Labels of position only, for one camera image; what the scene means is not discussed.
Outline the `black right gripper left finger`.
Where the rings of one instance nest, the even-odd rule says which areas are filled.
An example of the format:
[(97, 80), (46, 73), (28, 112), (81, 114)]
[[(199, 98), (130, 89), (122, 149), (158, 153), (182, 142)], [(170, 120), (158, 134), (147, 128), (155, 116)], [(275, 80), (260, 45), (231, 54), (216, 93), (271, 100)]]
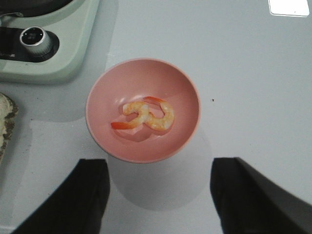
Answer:
[(98, 234), (110, 194), (104, 159), (81, 159), (61, 185), (13, 232)]

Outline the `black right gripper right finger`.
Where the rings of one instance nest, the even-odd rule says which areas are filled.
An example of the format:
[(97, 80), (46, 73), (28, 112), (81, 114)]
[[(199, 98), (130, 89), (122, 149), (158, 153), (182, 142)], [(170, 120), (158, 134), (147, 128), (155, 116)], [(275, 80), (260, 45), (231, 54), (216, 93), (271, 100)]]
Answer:
[(225, 234), (312, 232), (312, 206), (241, 158), (214, 158), (210, 191)]

